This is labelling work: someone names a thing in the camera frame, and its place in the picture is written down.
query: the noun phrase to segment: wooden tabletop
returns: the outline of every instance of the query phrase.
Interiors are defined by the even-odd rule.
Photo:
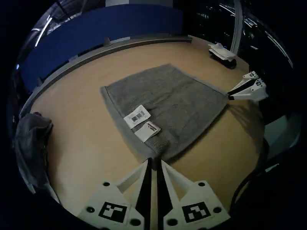
[[[140,163],[129,151],[100,94],[100,87],[166,63],[228,92],[248,72],[210,58],[207,42],[161,43],[126,49],[87,63],[48,88],[31,112],[53,124],[48,143],[51,183],[62,205],[78,215],[102,178],[117,181]],[[264,127],[257,106],[231,101],[198,141],[170,163],[192,181],[206,180],[226,209],[238,184],[254,169]],[[152,218],[156,185],[153,180]],[[176,187],[179,197],[184,194]]]

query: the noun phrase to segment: blue panel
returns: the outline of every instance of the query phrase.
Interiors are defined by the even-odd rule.
[[[22,77],[32,92],[37,79],[69,58],[110,40],[155,34],[182,33],[181,10],[158,5],[129,4],[96,9],[68,21],[45,36],[21,65]]]

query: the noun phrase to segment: barcode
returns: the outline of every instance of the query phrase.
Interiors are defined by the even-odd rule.
[[[143,111],[139,112],[136,116],[132,117],[131,120],[133,122],[136,122],[138,119],[140,119],[141,117],[144,117],[145,113]]]

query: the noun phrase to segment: gray towel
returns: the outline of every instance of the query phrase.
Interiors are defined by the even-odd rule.
[[[51,120],[40,113],[26,114],[17,125],[14,149],[19,172],[28,189],[32,193],[47,191],[59,203],[46,174],[48,156],[45,146],[52,127]]]
[[[171,64],[151,68],[109,86],[101,93],[118,129],[142,159],[168,160],[192,144],[228,102],[226,93]],[[161,131],[146,142],[134,134],[144,123],[130,129],[123,120],[139,105]]]

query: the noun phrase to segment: towel label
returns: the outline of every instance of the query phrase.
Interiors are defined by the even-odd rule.
[[[152,136],[156,135],[161,129],[154,125],[151,121],[147,121],[142,128],[137,130],[134,134],[142,141],[145,142]]]
[[[132,113],[124,117],[125,122],[129,126],[130,129],[147,120],[151,115],[144,108],[144,106],[138,106]]]

